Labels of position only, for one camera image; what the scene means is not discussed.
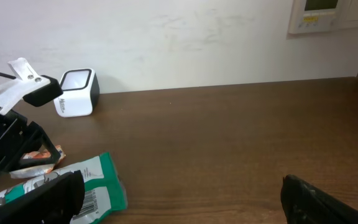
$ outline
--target wooden table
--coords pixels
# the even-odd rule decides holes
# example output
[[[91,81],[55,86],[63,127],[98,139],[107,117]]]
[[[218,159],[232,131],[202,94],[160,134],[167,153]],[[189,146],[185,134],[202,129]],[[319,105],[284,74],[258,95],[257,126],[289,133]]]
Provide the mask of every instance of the wooden table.
[[[80,118],[16,110],[62,145],[60,167],[111,153],[129,208],[103,223],[285,223],[287,174],[358,209],[355,78],[107,94]]]

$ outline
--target white wall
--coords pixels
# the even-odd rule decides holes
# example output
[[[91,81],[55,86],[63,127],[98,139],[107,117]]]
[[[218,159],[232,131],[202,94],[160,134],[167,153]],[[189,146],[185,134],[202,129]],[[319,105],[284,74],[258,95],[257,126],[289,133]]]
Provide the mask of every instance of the white wall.
[[[0,0],[0,72],[96,70],[101,92],[356,76],[358,29],[288,39],[292,0]]]

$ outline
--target light green package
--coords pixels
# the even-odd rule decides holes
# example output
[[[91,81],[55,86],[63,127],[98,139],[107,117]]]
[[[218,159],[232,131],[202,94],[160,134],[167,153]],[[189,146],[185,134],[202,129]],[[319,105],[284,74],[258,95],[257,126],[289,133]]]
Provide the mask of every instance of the light green package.
[[[125,188],[119,180],[109,153],[57,169],[0,192],[0,206],[70,171],[80,170],[85,182],[83,207],[71,224],[99,223],[113,211],[127,208]]]

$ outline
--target snack package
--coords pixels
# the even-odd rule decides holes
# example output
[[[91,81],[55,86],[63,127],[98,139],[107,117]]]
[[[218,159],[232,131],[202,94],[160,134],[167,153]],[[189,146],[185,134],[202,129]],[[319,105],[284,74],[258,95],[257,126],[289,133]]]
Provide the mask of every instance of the snack package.
[[[80,170],[84,178],[85,198],[81,212],[71,219],[71,224],[99,223],[111,212],[127,208],[124,185],[119,180],[108,152],[4,190],[0,192],[0,206],[40,187],[59,175],[76,170]]]
[[[53,170],[53,168],[66,157],[66,154],[63,152],[61,146],[56,146],[56,149],[60,153],[60,158],[56,164],[39,165],[39,166],[28,167],[20,170],[10,171],[9,174],[11,175],[11,178],[23,179],[23,178],[37,177],[40,175],[50,173]],[[49,157],[50,157],[50,152],[44,149],[43,151],[26,153],[23,155],[22,159],[44,159]]]

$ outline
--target yellow sticker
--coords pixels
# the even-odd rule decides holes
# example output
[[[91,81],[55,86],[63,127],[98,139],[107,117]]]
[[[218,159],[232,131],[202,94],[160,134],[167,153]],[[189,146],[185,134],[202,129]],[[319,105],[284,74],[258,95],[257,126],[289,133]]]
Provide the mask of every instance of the yellow sticker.
[[[318,16],[304,17],[303,22],[318,22]]]

